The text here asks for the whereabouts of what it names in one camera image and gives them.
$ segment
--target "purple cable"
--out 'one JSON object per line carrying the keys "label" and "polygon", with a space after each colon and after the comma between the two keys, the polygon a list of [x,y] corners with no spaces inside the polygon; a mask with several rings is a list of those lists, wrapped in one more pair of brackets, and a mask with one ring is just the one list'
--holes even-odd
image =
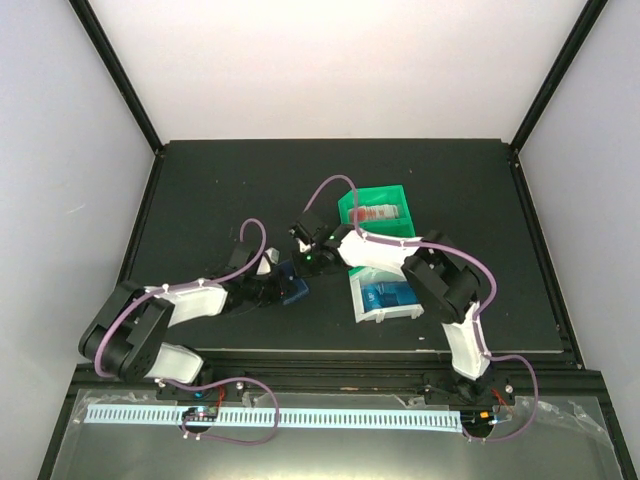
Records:
{"label": "purple cable", "polygon": [[[249,263],[247,263],[243,267],[239,268],[235,272],[229,273],[229,274],[224,275],[223,277],[220,277],[220,278],[215,278],[213,280],[207,280],[207,281],[203,282],[203,285],[206,285],[206,286],[215,285],[215,284],[218,284],[218,283],[221,283],[221,282],[226,282],[226,281],[232,280],[232,279],[236,278],[237,276],[242,275],[247,270],[249,270],[262,257],[262,254],[264,253],[265,246],[267,245],[267,231],[265,230],[264,225],[262,224],[262,222],[260,220],[255,219],[255,218],[248,218],[248,219],[246,219],[244,221],[244,223],[240,227],[240,241],[244,241],[244,229],[249,223],[256,224],[260,228],[260,232],[262,233],[262,243],[260,244],[260,249],[256,253],[255,257],[253,257],[249,261]],[[136,308],[138,308],[140,305],[142,305],[144,302],[149,300],[154,295],[158,295],[160,293],[165,293],[166,291],[177,292],[177,291],[180,291],[180,290],[193,288],[193,287],[196,287],[198,285],[199,285],[199,283],[197,281],[194,281],[194,282],[181,283],[179,285],[167,286],[166,288],[157,288],[155,290],[151,290],[150,292],[145,293],[144,295],[138,297],[133,302],[131,302],[131,304],[129,304],[129,306],[127,308],[125,308],[122,311],[122,313],[120,315],[118,315],[118,317],[115,319],[115,321],[111,324],[109,329],[104,334],[104,337],[102,338],[102,341],[100,342],[100,345],[98,346],[98,350],[96,351],[96,356],[93,359],[93,364],[94,364],[94,368],[95,368],[96,373],[100,377],[103,377],[103,378],[108,378],[108,377],[113,377],[114,376],[114,375],[111,375],[111,374],[105,372],[102,369],[102,355],[104,354],[104,350],[105,350],[107,344],[109,343],[109,341],[111,340],[111,338],[113,337],[113,335],[116,332],[116,330],[120,327],[120,325],[122,325],[122,323],[127,319],[127,317],[129,315],[131,315],[131,313],[133,313],[133,311]]]}
{"label": "purple cable", "polygon": [[320,192],[331,182],[333,182],[334,180],[344,180],[345,182],[347,182],[347,184],[349,185],[349,187],[351,188],[351,191],[353,192],[353,225],[355,227],[356,232],[358,233],[358,235],[360,235],[360,237],[366,239],[366,240],[370,240],[372,242],[375,243],[380,243],[383,245],[392,245],[392,246],[404,246],[404,247],[424,247],[424,248],[431,248],[432,250],[440,250],[442,252],[447,252],[450,253],[452,255],[456,255],[460,258],[462,258],[463,260],[466,260],[467,262],[471,263],[472,265],[475,265],[478,270],[480,270],[489,280],[489,285],[491,286],[491,291],[489,293],[489,296],[485,299],[484,302],[482,302],[482,304],[479,306],[479,308],[475,311],[475,313],[473,314],[472,320],[473,320],[473,332],[474,332],[474,337],[476,339],[476,344],[478,345],[478,348],[480,349],[481,352],[485,352],[483,353],[483,355],[489,359],[489,361],[492,362],[504,362],[504,361],[508,361],[508,360],[519,360],[522,363],[524,363],[524,365],[527,367],[527,369],[529,370],[529,373],[531,374],[531,380],[533,382],[533,396],[534,396],[534,405],[533,405],[533,411],[531,413],[531,416],[529,417],[529,419],[526,421],[526,423],[519,428],[517,431],[506,435],[505,437],[501,437],[501,438],[493,438],[493,439],[484,439],[484,438],[479,438],[479,437],[474,437],[472,435],[469,434],[469,432],[467,432],[467,430],[462,427],[462,431],[464,433],[464,435],[469,439],[469,440],[481,440],[481,441],[486,441],[486,442],[491,442],[491,443],[497,443],[497,442],[503,442],[506,440],[511,440],[519,435],[521,435],[527,428],[529,428],[529,426],[533,423],[533,421],[536,418],[536,414],[538,411],[538,379],[536,378],[536,372],[533,369],[533,366],[531,365],[531,363],[529,363],[529,361],[524,358],[522,355],[503,355],[500,357],[493,357],[491,356],[491,354],[488,352],[487,346],[484,344],[484,342],[482,341],[482,335],[480,333],[480,320],[479,315],[482,311],[484,311],[490,304],[491,302],[493,302],[493,299],[496,297],[496,294],[498,293],[498,282],[496,282],[496,278],[493,275],[493,273],[491,273],[491,270],[489,270],[480,260],[478,260],[477,258],[469,255],[466,252],[463,252],[462,250],[458,250],[457,248],[453,248],[453,247],[448,247],[446,245],[440,245],[438,243],[430,243],[430,242],[422,242],[422,241],[408,241],[408,242],[404,242],[402,243],[401,241],[398,240],[393,240],[387,237],[379,237],[375,234],[371,234],[368,232],[364,232],[359,225],[358,222],[358,189],[356,188],[355,184],[353,183],[353,180],[351,180],[349,177],[347,177],[346,175],[332,175],[331,177],[327,178],[324,182],[322,182],[320,184],[320,186],[316,189],[316,191],[313,193],[313,195],[311,196],[311,198],[309,199],[309,201],[307,202],[307,206],[304,208],[304,211],[309,210],[309,208],[311,208],[311,205],[313,205],[313,202],[315,202],[316,198],[318,198],[318,195],[320,194]]}
{"label": "purple cable", "polygon": [[[226,385],[228,383],[236,383],[236,382],[252,383],[262,388],[265,392],[267,392],[271,396],[271,399],[273,400],[273,406],[275,408],[275,417],[274,417],[273,426],[271,427],[271,430],[269,430],[269,433],[267,435],[265,435],[262,438],[259,438],[258,440],[236,440],[235,438],[222,437],[220,435],[209,435],[205,433],[199,434],[200,437],[206,438],[209,440],[219,440],[221,442],[232,443],[233,445],[242,445],[244,447],[253,447],[256,445],[262,445],[263,443],[267,443],[277,433],[278,424],[280,423],[280,405],[278,404],[278,399],[276,398],[276,395],[273,393],[273,391],[261,381],[255,380],[253,378],[248,378],[248,377],[234,377],[234,378],[226,378],[218,382],[209,383],[208,385],[193,387],[191,385],[185,385],[184,383],[176,382],[175,380],[165,380],[165,383],[173,385],[174,387],[180,388],[182,390],[186,390],[187,392],[200,392],[202,390],[210,390],[212,388],[221,387],[222,385]],[[185,435],[191,434],[191,435],[197,436],[197,434],[191,433],[187,430],[187,422],[191,418],[196,418],[196,416],[187,417],[182,421],[182,425],[181,425],[182,432]]]}

